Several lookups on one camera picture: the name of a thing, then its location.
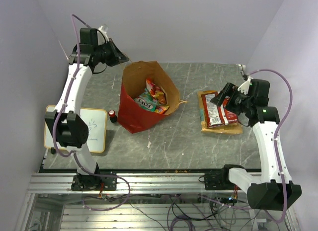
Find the snack bag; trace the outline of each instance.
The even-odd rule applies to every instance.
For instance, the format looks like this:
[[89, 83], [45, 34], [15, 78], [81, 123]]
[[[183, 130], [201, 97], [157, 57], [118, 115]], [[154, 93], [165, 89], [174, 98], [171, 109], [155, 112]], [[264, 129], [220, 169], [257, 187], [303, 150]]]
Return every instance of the snack bag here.
[[210, 127], [211, 120], [212, 120], [212, 123], [214, 122], [213, 121], [214, 115], [219, 113], [219, 111], [217, 113], [210, 112], [211, 116], [209, 116], [209, 113], [206, 114], [207, 102], [210, 104], [210, 101], [209, 101], [209, 99], [211, 99], [210, 96], [211, 97], [215, 96], [215, 92], [217, 93], [217, 91], [215, 91], [215, 90], [199, 91], [198, 92], [198, 101], [199, 101], [200, 118], [201, 118], [201, 131], [204, 133], [205, 132], [206, 133], [212, 132], [212, 133], [224, 133], [224, 134], [241, 134], [241, 133], [243, 133], [242, 125], [239, 124], [238, 122], [228, 123], [227, 125], [219, 125], [216, 127]]
[[228, 102], [228, 98], [224, 99], [221, 107], [211, 103], [210, 100], [218, 95], [218, 93], [219, 92], [215, 91], [201, 95], [204, 107], [204, 116], [206, 118], [208, 128], [238, 122], [238, 116], [224, 108], [224, 105]]
[[152, 112], [154, 112], [156, 107], [160, 105], [160, 103], [151, 96], [151, 94], [146, 88], [145, 92], [143, 92], [141, 95], [135, 98], [134, 101], [138, 103], [138, 105], [143, 109]]
[[163, 90], [159, 86], [155, 85], [149, 78], [146, 79], [146, 88], [151, 96], [158, 100], [161, 105], [167, 104]]
[[155, 113], [163, 114], [165, 113], [165, 111], [168, 110], [168, 108], [168, 105], [157, 106], [157, 108], [155, 109]]

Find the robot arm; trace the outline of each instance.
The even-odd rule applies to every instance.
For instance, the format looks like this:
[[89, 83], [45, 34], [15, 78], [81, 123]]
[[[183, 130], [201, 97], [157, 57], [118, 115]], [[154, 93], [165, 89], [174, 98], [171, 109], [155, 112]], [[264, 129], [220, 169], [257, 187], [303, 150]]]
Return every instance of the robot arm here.
[[[55, 132], [58, 146], [64, 147], [69, 152], [72, 151], [72, 154], [76, 153], [79, 163], [94, 174], [99, 174], [99, 168], [87, 146], [88, 126], [80, 118], [84, 91], [97, 64], [115, 66], [129, 60], [118, 50], [112, 39], [107, 37], [104, 29], [102, 26], [100, 30], [95, 28], [80, 30], [79, 70], [74, 75], [78, 66], [77, 46], [75, 46], [69, 58], [69, 73], [62, 96], [55, 110], [45, 114], [45, 122], [52, 136], [54, 123], [57, 123]], [[104, 39], [102, 44], [98, 43], [98, 32]], [[77, 171], [75, 179], [78, 182], [72, 185], [73, 190], [91, 190], [100, 185], [100, 177], [87, 174], [81, 167], [78, 167]]]
[[275, 107], [268, 107], [270, 84], [266, 80], [245, 76], [245, 82], [237, 87], [227, 83], [211, 102], [221, 106], [228, 99], [225, 108], [235, 114], [244, 113], [249, 119], [258, 143], [261, 161], [261, 178], [251, 176], [238, 165], [225, 165], [223, 172], [228, 181], [237, 185], [247, 194], [249, 205], [253, 209], [283, 210], [282, 178], [276, 157], [274, 140], [277, 142], [287, 188], [287, 207], [290, 207], [301, 195], [300, 185], [295, 185], [288, 172], [281, 147], [280, 136], [274, 138], [280, 123]]

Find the whiteboard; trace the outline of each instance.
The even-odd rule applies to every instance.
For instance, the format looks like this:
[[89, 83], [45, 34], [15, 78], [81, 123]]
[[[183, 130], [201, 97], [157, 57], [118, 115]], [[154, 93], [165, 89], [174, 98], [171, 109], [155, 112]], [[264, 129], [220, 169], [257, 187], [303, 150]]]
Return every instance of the whiteboard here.
[[[55, 105], [49, 105], [46, 107], [46, 111], [53, 112]], [[105, 150], [106, 143], [106, 123], [107, 123], [107, 112], [104, 109], [93, 109], [93, 108], [81, 108], [80, 118], [88, 126], [88, 139], [87, 145], [91, 153], [102, 153]], [[45, 124], [44, 128], [44, 146], [45, 148], [53, 148], [53, 138], [51, 136], [48, 126]]]

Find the brown paper bag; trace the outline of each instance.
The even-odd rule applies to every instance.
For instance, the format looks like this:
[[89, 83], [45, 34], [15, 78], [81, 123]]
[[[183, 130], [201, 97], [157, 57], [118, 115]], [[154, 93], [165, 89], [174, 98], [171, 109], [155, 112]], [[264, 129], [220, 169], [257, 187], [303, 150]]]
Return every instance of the brown paper bag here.
[[212, 133], [225, 133], [225, 134], [241, 134], [243, 133], [242, 125], [239, 123], [231, 123], [227, 125], [222, 125], [214, 128], [208, 128], [206, 118], [204, 116], [204, 106], [202, 102], [202, 94], [215, 92], [215, 90], [198, 91], [198, 101], [200, 108], [200, 118], [201, 118], [201, 131], [202, 132], [212, 132]]
[[[134, 101], [144, 92], [147, 78], [151, 78], [165, 92], [169, 109], [164, 114], [145, 110]], [[173, 113], [181, 102], [179, 90], [157, 61], [134, 62], [123, 72], [118, 122], [131, 133], [140, 132]]]

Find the white wall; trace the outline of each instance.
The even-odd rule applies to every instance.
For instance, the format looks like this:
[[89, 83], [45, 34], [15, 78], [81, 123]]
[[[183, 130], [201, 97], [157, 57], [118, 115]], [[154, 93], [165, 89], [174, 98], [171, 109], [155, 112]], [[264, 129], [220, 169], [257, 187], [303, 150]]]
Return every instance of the white wall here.
[[283, 0], [39, 0], [70, 54], [70, 13], [109, 26], [133, 61], [246, 64]]
[[[281, 129], [284, 156], [303, 195], [295, 204], [303, 230], [317, 230], [318, 223], [318, 0], [284, 0], [257, 46], [248, 71], [270, 68], [290, 82], [294, 103]], [[288, 105], [288, 90], [276, 75], [257, 77], [271, 82], [270, 104], [281, 117]]]
[[14, 230], [44, 155], [44, 113], [67, 61], [37, 0], [0, 0], [0, 230]]

